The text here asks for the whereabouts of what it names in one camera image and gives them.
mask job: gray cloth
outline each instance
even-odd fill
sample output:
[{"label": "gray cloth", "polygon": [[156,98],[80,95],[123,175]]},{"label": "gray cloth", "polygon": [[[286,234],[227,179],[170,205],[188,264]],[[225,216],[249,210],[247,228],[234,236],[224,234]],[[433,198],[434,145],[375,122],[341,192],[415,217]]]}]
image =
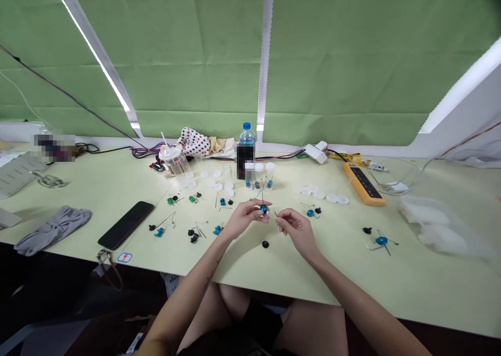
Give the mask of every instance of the gray cloth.
[{"label": "gray cloth", "polygon": [[25,256],[32,256],[45,247],[64,239],[78,227],[87,223],[91,214],[89,210],[63,206],[51,220],[14,245],[14,250]]}]

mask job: polka dot fabric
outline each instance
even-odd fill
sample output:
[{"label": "polka dot fabric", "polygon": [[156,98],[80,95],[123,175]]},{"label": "polka dot fabric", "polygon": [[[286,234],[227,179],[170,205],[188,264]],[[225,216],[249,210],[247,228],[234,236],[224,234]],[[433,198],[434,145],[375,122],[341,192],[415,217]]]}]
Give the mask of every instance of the polka dot fabric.
[{"label": "polka dot fabric", "polygon": [[181,137],[177,144],[183,147],[182,153],[185,156],[204,157],[210,155],[209,138],[189,127],[181,131]]}]

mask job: hand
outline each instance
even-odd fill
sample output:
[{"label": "hand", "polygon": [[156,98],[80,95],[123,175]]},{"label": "hand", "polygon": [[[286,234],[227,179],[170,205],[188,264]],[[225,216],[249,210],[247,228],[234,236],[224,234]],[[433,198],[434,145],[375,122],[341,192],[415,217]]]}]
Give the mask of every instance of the hand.
[{"label": "hand", "polygon": [[266,205],[266,209],[269,210],[268,206],[272,205],[272,203],[255,198],[238,204],[221,234],[236,240],[253,220],[268,223],[270,217],[268,214],[263,215],[263,212],[259,209],[261,205]]},{"label": "hand", "polygon": [[291,237],[292,243],[305,260],[310,261],[320,254],[308,218],[288,208],[277,214],[277,223],[280,232]]}]

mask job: person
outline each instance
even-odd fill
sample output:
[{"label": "person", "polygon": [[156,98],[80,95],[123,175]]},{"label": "person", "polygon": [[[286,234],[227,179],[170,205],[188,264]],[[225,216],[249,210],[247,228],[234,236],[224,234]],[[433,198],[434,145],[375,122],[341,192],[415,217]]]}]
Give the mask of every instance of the person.
[{"label": "person", "polygon": [[253,199],[237,206],[224,230],[180,279],[138,356],[347,355],[344,311],[379,355],[430,355],[395,317],[322,255],[310,221],[290,208],[277,214],[280,232],[292,239],[342,308],[295,300],[279,316],[251,300],[246,291],[213,283],[229,245],[251,222],[269,223],[270,217],[259,209],[261,204]]}]

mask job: tattoo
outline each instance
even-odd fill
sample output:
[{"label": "tattoo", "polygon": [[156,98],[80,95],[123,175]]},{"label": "tattoo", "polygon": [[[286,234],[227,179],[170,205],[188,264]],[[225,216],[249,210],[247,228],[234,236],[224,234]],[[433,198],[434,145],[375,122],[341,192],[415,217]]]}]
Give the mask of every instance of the tattoo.
[{"label": "tattoo", "polygon": [[207,291],[207,288],[209,288],[209,284],[210,284],[210,282],[212,280],[212,277],[213,277],[214,273],[216,272],[216,269],[219,266],[219,262],[221,262],[221,260],[223,259],[223,255],[221,255],[221,257],[219,257],[219,259],[216,261],[216,266],[215,266],[214,270],[212,270],[212,272],[210,273],[210,275],[207,277],[207,282],[204,285],[203,293],[205,293],[205,291]]}]

